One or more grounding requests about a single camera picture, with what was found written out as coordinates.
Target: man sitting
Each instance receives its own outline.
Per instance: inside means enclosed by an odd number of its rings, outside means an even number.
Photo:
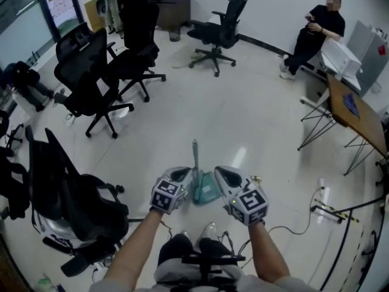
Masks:
[[[341,6],[342,0],[327,0],[326,5],[318,5],[305,16],[309,23],[298,35],[293,56],[284,55],[280,64],[282,79],[294,80],[298,68],[315,56],[326,37],[340,41],[346,26],[339,14]]]

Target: chair base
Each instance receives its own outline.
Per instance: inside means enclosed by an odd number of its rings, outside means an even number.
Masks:
[[[118,134],[116,133],[115,128],[114,128],[114,126],[113,126],[113,124],[112,124],[110,118],[108,117],[108,113],[110,113],[111,111],[115,111],[115,110],[121,110],[121,109],[124,109],[124,108],[127,108],[127,107],[129,108],[129,111],[134,111],[134,105],[131,104],[131,103],[129,103],[129,104],[123,104],[123,105],[114,105],[114,106],[111,105],[111,106],[108,107],[104,112],[96,114],[95,119],[93,119],[91,125],[90,125],[89,128],[86,130],[85,135],[86,135],[87,137],[92,137],[92,136],[91,136],[91,130],[94,128],[94,126],[96,125],[96,123],[97,123],[102,117],[105,117],[105,119],[106,119],[107,122],[108,122],[109,127],[110,127],[111,130],[112,130],[112,137],[113,137],[114,139],[117,139]]]
[[[155,74],[155,72],[147,69],[147,71],[150,73],[150,75],[141,75],[140,77],[137,77],[135,79],[132,79],[130,81],[130,83],[128,83],[126,85],[126,87],[124,89],[122,89],[122,91],[119,93],[118,97],[117,97],[117,100],[119,102],[122,102],[123,101],[123,97],[122,95],[127,92],[129,90],[129,88],[131,88],[133,85],[135,85],[136,83],[139,83],[140,86],[142,87],[142,90],[143,92],[145,93],[145,97],[143,98],[143,101],[145,103],[148,103],[150,101],[150,96],[148,95],[148,92],[146,90],[146,87],[145,85],[143,84],[143,80],[144,79],[154,79],[154,78],[160,78],[162,82],[165,82],[166,81],[166,75],[165,74]]]
[[[220,74],[220,68],[219,68],[219,63],[218,63],[217,58],[220,60],[231,61],[231,66],[233,66],[233,67],[236,66],[236,60],[234,60],[230,57],[226,57],[224,55],[221,55],[221,48],[220,47],[214,47],[212,49],[212,51],[196,49],[196,50],[194,50],[194,52],[205,54],[205,56],[199,58],[198,60],[192,61],[189,64],[189,68],[193,68],[194,65],[201,63],[202,61],[212,60],[213,64],[215,65],[215,68],[216,68],[215,77],[219,77],[219,74]]]

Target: white box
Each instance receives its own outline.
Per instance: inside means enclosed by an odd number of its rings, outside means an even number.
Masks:
[[[332,38],[326,38],[322,46],[322,53],[343,76],[354,77],[362,65],[344,44]]]

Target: blue object on table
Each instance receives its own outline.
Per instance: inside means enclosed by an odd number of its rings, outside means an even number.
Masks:
[[[359,117],[359,111],[357,105],[355,104],[354,96],[351,93],[343,96],[343,103],[345,104],[348,110],[350,110],[354,115]]]

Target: wooden desk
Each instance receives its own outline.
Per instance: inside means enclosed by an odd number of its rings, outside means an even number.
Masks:
[[[310,115],[314,111],[317,111],[324,104],[323,102],[322,104],[317,105],[314,110],[312,110],[308,115],[302,118],[301,121],[314,118],[319,118],[319,120],[297,150],[300,150],[301,148],[307,146],[315,139],[326,133],[329,129],[334,127],[337,123],[340,123],[341,125],[350,127],[357,133],[357,136],[345,146],[345,148],[358,147],[357,153],[353,158],[351,165],[344,174],[345,176],[352,172],[358,165],[360,165],[374,151],[374,149],[377,150],[383,157],[387,158],[388,149],[385,141],[384,129],[376,112],[371,109],[371,107],[367,105],[356,93],[354,93],[353,90],[349,89],[346,85],[341,83],[334,76],[327,74],[327,83],[329,89],[331,113],[328,111],[327,107],[324,113],[318,111],[321,113],[320,116],[310,117]],[[345,106],[343,102],[344,96],[347,96],[349,94],[352,94],[354,97],[354,101],[359,112],[359,117],[355,116]],[[319,129],[319,131],[312,136],[313,132],[318,127],[320,121],[324,117],[328,118],[326,125],[323,128]],[[356,139],[358,139],[359,136],[363,138],[362,143],[352,145],[352,143]],[[373,149],[362,160],[358,162],[357,160],[363,148],[368,144],[370,144]]]
[[[177,29],[190,21],[190,0],[150,1],[159,6],[157,26],[164,30]]]
[[[332,116],[338,122],[352,128],[368,141],[383,157],[387,158],[388,149],[385,142],[384,129],[377,113],[371,109],[357,94],[335,77],[327,75]],[[355,116],[343,102],[343,96],[352,94],[359,111]]]

